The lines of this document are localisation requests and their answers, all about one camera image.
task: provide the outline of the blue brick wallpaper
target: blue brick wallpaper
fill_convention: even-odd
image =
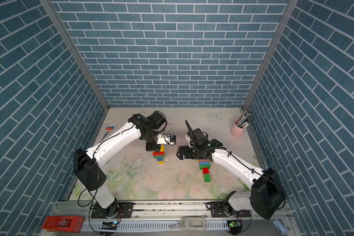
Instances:
[[[40,233],[103,112],[38,0],[0,0],[0,236]]]
[[[110,106],[240,107],[287,0],[53,3]]]
[[[299,0],[251,102],[304,235],[354,235],[354,1]]]

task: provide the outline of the black cable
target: black cable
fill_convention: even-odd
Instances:
[[[83,192],[84,192],[85,190],[88,190],[88,189],[87,189],[87,188],[84,189],[84,190],[80,193],[79,198],[77,199],[77,205],[79,205],[79,206],[81,206],[81,207],[86,207],[86,206],[88,206],[89,204],[91,204],[91,203],[93,202],[94,198],[96,197],[96,194],[97,194],[97,191],[96,191],[96,192],[94,193],[94,196],[92,196],[92,197],[93,197],[92,200],[91,200],[88,204],[86,204],[86,205],[80,205],[79,200],[80,200],[80,197],[81,197],[81,195],[83,194]]]
[[[105,140],[102,141],[102,142],[97,146],[97,148],[94,150],[93,155],[92,155],[92,159],[94,160],[94,162],[95,162],[96,165],[97,165],[97,182],[99,181],[99,165],[98,165],[96,159],[94,158],[94,154],[96,153],[96,151],[98,150],[98,148],[99,148],[104,142],[106,142],[107,140],[109,140],[109,139],[111,139],[111,138],[114,138],[114,137],[116,137],[116,136],[122,134],[123,132],[125,132],[125,131],[127,131],[127,130],[123,130],[122,132],[120,132],[120,133],[118,133],[118,134],[116,134],[116,135],[114,135],[114,136],[112,136],[112,137],[109,137],[109,138],[105,139]],[[77,204],[78,204],[79,206],[81,206],[81,207],[86,207],[86,206],[88,206],[89,204],[91,204],[91,206],[92,206],[92,205],[93,205],[93,201],[94,201],[94,199],[95,199],[95,197],[96,197],[96,194],[97,194],[97,189],[96,189],[96,192],[94,193],[94,196],[92,196],[92,197],[93,197],[92,200],[91,200],[87,205],[80,205],[79,200],[80,200],[80,197],[81,197],[82,193],[83,193],[85,190],[87,190],[87,189],[84,189],[84,190],[80,193],[79,198],[77,199]],[[90,227],[90,229],[93,230],[96,234],[101,235],[100,233],[97,233],[97,232],[92,228],[92,226],[90,225],[90,207],[89,207],[89,214],[88,214],[89,227]]]
[[[90,208],[91,208],[91,206],[89,207],[89,214],[88,214],[88,223],[89,223],[89,227],[90,227],[90,229],[94,232],[94,233],[96,233],[96,234],[99,234],[99,235],[101,235],[102,236],[102,234],[100,234],[100,233],[97,233],[93,228],[92,228],[92,226],[91,226],[91,224],[90,224]]]
[[[206,203],[206,208],[207,208],[208,210],[215,210],[214,207],[208,207],[207,205],[208,205],[208,203]]]
[[[161,111],[157,111],[157,112],[161,113],[161,114],[163,115],[164,119],[165,119],[165,126],[164,126],[164,128],[163,128],[162,130],[159,131],[159,133],[163,132],[162,137],[164,138],[164,141],[165,141],[168,145],[171,145],[171,146],[175,145],[177,142],[175,142],[174,144],[170,144],[170,143],[165,139],[165,128],[166,128],[166,126],[168,125],[168,121],[166,120],[166,116],[165,116],[164,113],[162,113]]]
[[[211,149],[222,149],[222,150],[226,150],[227,152],[229,152],[228,155],[231,155],[233,158],[235,158],[235,159],[236,159],[239,163],[241,163],[243,166],[245,166],[246,168],[248,168],[248,169],[251,170],[252,172],[258,174],[259,176],[263,177],[264,179],[270,181],[272,184],[274,184],[274,186],[277,187],[277,188],[279,188],[279,190],[281,191],[281,194],[282,194],[283,200],[284,200],[283,205],[282,205],[280,208],[277,208],[277,210],[280,210],[280,209],[282,209],[282,208],[285,206],[285,204],[286,204],[286,197],[285,197],[285,195],[283,194],[283,189],[281,189],[276,183],[274,183],[273,181],[269,180],[268,178],[266,178],[266,177],[263,176],[262,174],[256,172],[254,169],[251,169],[251,168],[249,168],[248,166],[246,166],[246,165],[245,165],[244,163],[242,163],[239,159],[237,159],[234,155],[232,155],[232,152],[230,152],[227,148],[225,148],[225,147],[211,147],[211,148],[207,148],[207,149],[202,150],[202,151],[199,153],[199,155],[202,154],[203,152],[208,151],[208,150],[211,150]]]
[[[250,223],[252,223],[252,211],[250,211],[250,221],[249,221],[248,227],[245,230],[241,231],[240,233],[245,232],[246,230],[248,230],[249,226],[250,226]]]

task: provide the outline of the pink cup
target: pink cup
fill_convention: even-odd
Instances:
[[[239,128],[237,127],[236,123],[239,121],[240,118],[237,118],[232,125],[231,128],[231,135],[235,138],[241,138],[244,135],[244,132],[246,131],[246,128]]]

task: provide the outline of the stacked lego bricks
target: stacked lego bricks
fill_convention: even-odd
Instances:
[[[154,156],[155,159],[157,159],[157,162],[159,164],[163,164],[164,161],[163,161],[163,158],[165,158],[165,155],[164,155],[164,146],[161,145],[161,148],[160,148],[160,152],[152,152],[152,155]]]
[[[202,170],[203,172],[203,180],[205,182],[210,182],[210,173],[208,172],[208,169],[210,168],[210,160],[205,159],[205,160],[198,160],[199,164],[199,169]]]

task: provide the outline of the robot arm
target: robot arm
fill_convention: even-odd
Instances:
[[[260,176],[257,173],[262,173],[263,169],[259,167],[255,167],[243,159],[239,158],[235,154],[229,153],[227,150],[223,149],[215,149],[214,153],[211,154],[212,161],[217,163],[227,170],[229,170],[232,174],[238,177],[243,184],[245,184],[249,189],[253,185],[253,179],[258,179]]]
[[[180,146],[177,157],[183,159],[209,159],[218,163],[237,176],[250,192],[231,192],[224,200],[223,207],[228,215],[236,215],[240,210],[255,210],[265,219],[270,219],[285,196],[277,173],[255,167],[231,151],[216,139],[208,140],[200,129],[192,130],[187,120],[189,132],[186,135],[189,146]]]
[[[175,135],[161,134],[167,125],[163,114],[155,111],[151,116],[133,115],[118,131],[93,147],[77,149],[74,152],[74,171],[87,190],[103,209],[106,216],[116,213],[116,200],[110,193],[105,181],[106,175],[101,170],[114,154],[135,139],[146,140],[146,151],[160,151],[161,144],[174,145]]]

